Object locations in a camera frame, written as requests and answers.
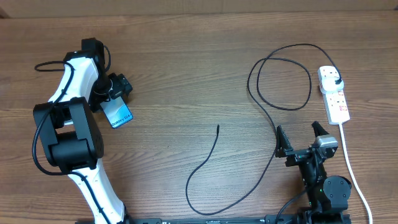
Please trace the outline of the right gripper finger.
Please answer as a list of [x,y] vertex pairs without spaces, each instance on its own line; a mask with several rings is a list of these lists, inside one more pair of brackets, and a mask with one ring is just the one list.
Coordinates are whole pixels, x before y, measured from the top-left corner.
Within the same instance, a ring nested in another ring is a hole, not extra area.
[[275,149],[276,157],[287,157],[293,152],[288,136],[285,134],[282,126],[277,127],[277,145]]
[[329,135],[329,133],[321,126],[318,121],[314,121],[312,123],[312,128],[315,134],[315,137]]

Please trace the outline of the Samsung Galaxy smartphone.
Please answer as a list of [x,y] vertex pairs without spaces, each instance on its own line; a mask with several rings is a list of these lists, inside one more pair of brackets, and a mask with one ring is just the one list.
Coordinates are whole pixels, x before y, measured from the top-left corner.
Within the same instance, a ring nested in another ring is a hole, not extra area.
[[112,128],[116,129],[133,119],[133,115],[120,96],[100,104]]

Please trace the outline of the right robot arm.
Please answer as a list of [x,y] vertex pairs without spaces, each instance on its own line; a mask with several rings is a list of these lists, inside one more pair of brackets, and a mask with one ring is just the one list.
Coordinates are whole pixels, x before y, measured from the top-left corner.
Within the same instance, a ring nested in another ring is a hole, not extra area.
[[[290,199],[274,218],[273,223],[350,223],[348,209],[352,183],[340,175],[327,176],[323,163],[331,159],[338,149],[338,141],[317,121],[312,123],[315,141],[306,149],[295,150],[281,126],[277,127],[275,155],[286,158],[287,167],[300,170],[304,190]],[[284,215],[284,210],[301,196],[307,195],[309,206],[295,214]]]

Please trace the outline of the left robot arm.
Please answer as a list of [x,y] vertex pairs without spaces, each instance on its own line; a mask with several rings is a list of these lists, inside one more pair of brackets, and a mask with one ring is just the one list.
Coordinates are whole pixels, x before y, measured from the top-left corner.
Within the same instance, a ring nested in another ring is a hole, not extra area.
[[124,99],[132,85],[123,74],[108,74],[111,54],[96,38],[60,61],[61,82],[46,103],[33,110],[36,131],[32,158],[46,175],[68,176],[93,213],[93,223],[133,223],[103,165],[104,143],[94,113],[103,112],[112,128],[133,119]]

